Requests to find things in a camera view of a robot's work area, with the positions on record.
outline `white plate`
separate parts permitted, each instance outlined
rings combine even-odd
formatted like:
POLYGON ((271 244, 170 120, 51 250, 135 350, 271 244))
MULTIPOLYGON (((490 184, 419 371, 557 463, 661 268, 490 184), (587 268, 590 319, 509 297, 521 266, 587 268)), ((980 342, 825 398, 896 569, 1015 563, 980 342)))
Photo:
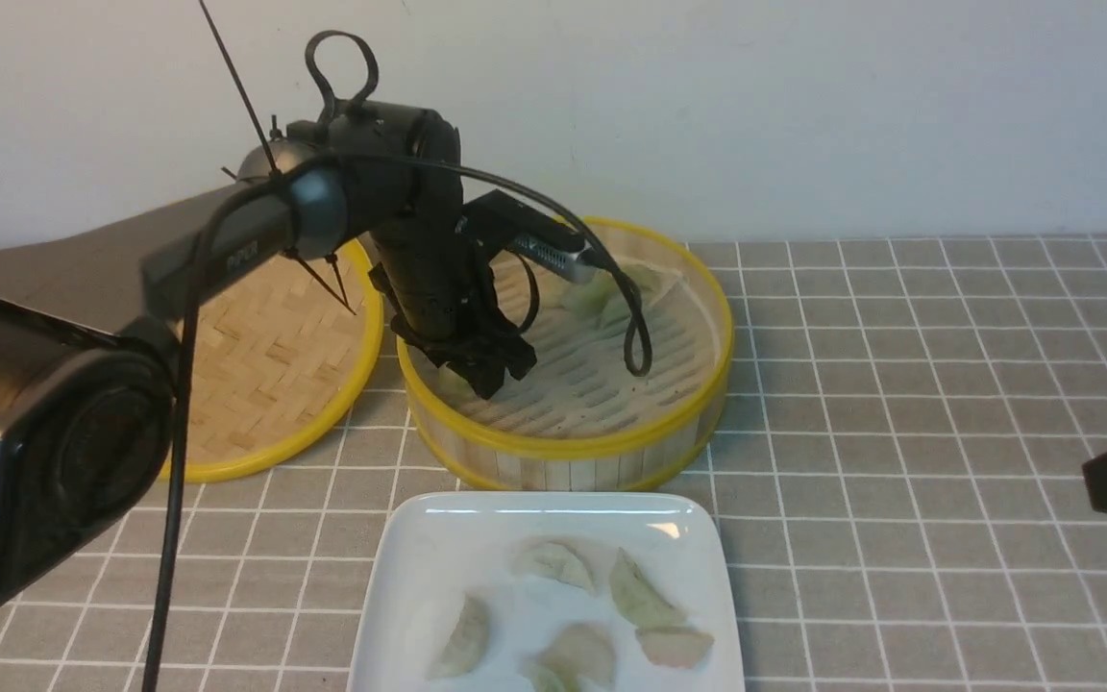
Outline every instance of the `white plate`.
MULTIPOLYGON (((351 692, 526 692, 520 662, 566 624, 598 622, 618 652, 615 692, 743 692, 742 651, 725 552, 702 507, 640 492, 441 492, 408 499, 382 533, 361 613, 351 692), (548 579, 517 579, 515 551, 539 538, 575 543, 597 596, 548 579), (651 582, 716 639, 696 670, 654 667, 609 597, 627 549, 651 582), (488 605, 492 641, 473 674, 427 681, 465 592, 488 605)), ((584 682, 584 690, 593 689, 584 682)))

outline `bamboo steamer lid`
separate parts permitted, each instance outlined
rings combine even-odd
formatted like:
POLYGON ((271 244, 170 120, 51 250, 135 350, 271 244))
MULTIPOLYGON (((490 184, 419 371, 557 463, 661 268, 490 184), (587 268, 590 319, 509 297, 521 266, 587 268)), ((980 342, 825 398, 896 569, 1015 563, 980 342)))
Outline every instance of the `bamboo steamer lid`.
MULTIPOLYGON (((310 265, 339 290, 323 261, 310 265)), ((346 415, 382 349, 382 298, 360 242, 339 251, 344 307, 292 259, 273 258, 199 311, 186 481, 271 468, 346 415)), ((168 477, 168 462, 163 477, 168 477)))
MULTIPOLYGON (((488 402, 399 345, 417 433, 436 459, 479 489, 651 489, 690 465, 715 433, 733 352, 724 290, 666 237, 608 219, 588 223, 623 268, 645 265, 662 277, 644 293, 654 354, 646 376, 623 364, 629 317, 601 324, 562 310, 566 281, 541 268, 541 308, 526 334, 536 368, 523 381, 508 378, 488 402)), ((506 256, 493 270, 499 307, 519 323, 527 276, 506 256)))

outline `dumpling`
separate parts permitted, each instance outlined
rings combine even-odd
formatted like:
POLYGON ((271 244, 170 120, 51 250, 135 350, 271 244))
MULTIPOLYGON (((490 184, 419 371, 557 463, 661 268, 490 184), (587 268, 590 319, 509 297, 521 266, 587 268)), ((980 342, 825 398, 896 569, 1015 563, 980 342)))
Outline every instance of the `dumpling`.
POLYGON ((520 552, 515 559, 515 574, 554 579, 583 588, 592 596, 597 595, 597 586, 592 582, 592 571, 588 569, 588 565, 584 565, 575 550, 557 540, 545 540, 520 552))
POLYGON ((643 655, 659 667, 693 669, 707 658, 715 637, 690 627, 651 627, 634 631, 643 655))
POLYGON ((558 303, 577 318, 596 318, 601 313, 601 308, 606 307, 609 297, 615 292, 618 285, 614 282, 614 277, 609 276, 609 272, 597 270, 592 280, 587 283, 567 286, 558 303))
POLYGON ((603 628, 576 622, 567 626, 541 653, 541 664, 568 678, 583 675, 603 689, 613 689, 618 655, 603 628))
POLYGON ((431 680, 469 674, 480 664, 489 647, 489 609, 473 596, 464 597, 461 619, 448 637, 438 660, 430 667, 431 680))
POLYGON ((646 581, 627 550, 618 549, 614 569, 609 571, 609 591, 618 612, 634 627, 673 627, 686 622, 686 613, 664 600, 646 581))
POLYGON ((524 678, 532 683, 532 692, 579 692, 579 681, 575 678, 554 673, 548 667, 528 662, 524 667, 524 678))

